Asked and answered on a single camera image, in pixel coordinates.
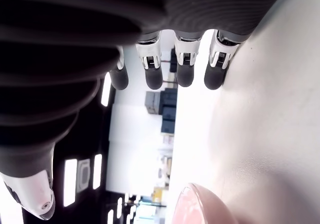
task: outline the silver screw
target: silver screw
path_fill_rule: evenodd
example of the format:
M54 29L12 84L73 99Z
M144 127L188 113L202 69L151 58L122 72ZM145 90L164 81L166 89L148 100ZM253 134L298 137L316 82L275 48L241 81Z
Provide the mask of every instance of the silver screw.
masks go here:
M47 202L42 206L42 210L47 209L50 206L50 202Z

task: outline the black fingertip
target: black fingertip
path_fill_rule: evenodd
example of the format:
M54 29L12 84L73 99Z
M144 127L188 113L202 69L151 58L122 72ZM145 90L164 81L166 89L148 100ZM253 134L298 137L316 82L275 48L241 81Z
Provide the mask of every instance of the black fingertip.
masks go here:
M192 65L177 65L176 78L179 85L189 87L194 81L195 66Z
M129 78L126 70L127 68L124 65L121 70L116 68L110 71L111 83L116 90L124 90L128 86Z
M150 89L157 90L162 86L163 76L162 69L159 67L158 69L145 69L145 80Z
M224 83L227 71L220 67L211 67L208 63L205 72L204 83L206 87L210 90L216 90Z

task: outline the white wall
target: white wall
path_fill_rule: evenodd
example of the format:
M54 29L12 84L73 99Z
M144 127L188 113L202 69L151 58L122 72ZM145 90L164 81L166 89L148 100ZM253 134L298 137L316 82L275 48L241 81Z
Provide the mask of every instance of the white wall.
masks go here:
M172 32L164 32L161 44L169 45ZM170 51L162 52L162 59L170 59ZM157 156L172 151L163 144L162 116L148 114L145 107L146 91L151 90L135 46L124 48L129 85L117 91L111 116L110 149L107 164L106 189L150 196L156 182ZM170 64L162 63L163 79L167 80ZM167 83L157 90L164 90Z
M166 223L188 182L217 194L240 224L320 223L316 13L319 0L279 0L217 91L206 89L206 67L195 63L193 84L179 89Z

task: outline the pink object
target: pink object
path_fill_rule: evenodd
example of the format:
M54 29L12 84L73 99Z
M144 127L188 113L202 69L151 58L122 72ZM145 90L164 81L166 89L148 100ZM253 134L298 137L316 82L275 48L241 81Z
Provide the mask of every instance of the pink object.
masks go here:
M179 196L172 224L237 224L237 221L215 194L190 183Z

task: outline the white table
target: white table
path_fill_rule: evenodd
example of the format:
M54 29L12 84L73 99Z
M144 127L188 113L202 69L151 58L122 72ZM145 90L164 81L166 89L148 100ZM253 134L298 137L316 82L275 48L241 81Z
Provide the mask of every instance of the white table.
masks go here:
M188 182L212 190L241 223L319 223L320 15L313 13L319 0L279 0L217 91L204 86L212 31L204 35L194 82L178 90L166 223Z

